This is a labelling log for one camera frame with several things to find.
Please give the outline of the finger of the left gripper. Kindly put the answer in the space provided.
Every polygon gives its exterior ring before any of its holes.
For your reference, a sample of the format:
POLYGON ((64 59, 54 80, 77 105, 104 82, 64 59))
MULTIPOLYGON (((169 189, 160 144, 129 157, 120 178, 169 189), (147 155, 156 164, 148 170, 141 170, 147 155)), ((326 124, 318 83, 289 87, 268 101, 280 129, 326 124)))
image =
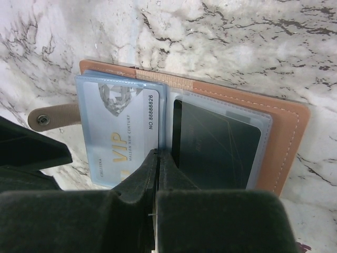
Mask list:
POLYGON ((1 117, 1 191, 60 190, 42 170, 72 162, 67 145, 1 117))

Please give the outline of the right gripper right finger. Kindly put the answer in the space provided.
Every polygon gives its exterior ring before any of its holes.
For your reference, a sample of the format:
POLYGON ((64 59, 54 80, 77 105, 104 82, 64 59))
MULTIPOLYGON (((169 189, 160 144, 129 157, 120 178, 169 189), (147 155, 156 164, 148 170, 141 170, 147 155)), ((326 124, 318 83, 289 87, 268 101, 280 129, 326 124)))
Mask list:
POLYGON ((158 252, 297 252, 285 209, 267 191, 200 190, 159 154, 158 252))

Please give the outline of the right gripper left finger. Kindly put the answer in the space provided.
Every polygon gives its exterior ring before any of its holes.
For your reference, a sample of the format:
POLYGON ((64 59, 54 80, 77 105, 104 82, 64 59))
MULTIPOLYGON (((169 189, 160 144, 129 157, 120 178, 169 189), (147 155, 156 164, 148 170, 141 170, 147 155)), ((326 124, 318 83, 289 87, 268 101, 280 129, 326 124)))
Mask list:
POLYGON ((111 190, 1 194, 1 252, 151 252, 158 151, 111 190))

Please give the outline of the black credit card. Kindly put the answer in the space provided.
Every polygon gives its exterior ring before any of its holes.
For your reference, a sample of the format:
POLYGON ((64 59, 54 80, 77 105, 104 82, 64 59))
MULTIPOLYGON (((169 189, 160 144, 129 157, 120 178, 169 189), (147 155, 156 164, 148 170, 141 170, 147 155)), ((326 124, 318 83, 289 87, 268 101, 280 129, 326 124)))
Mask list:
POLYGON ((172 157, 200 189, 245 189, 260 138, 255 126, 174 101, 172 157))

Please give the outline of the tan leather card holder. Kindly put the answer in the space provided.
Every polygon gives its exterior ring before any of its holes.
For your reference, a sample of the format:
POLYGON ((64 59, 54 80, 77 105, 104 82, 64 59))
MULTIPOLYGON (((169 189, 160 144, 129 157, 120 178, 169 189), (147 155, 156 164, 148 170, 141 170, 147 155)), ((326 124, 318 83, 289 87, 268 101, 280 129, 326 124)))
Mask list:
POLYGON ((77 102, 35 109, 28 124, 81 125, 93 183, 117 186, 156 149, 195 189, 281 194, 310 118, 305 105, 92 60, 80 72, 77 102))

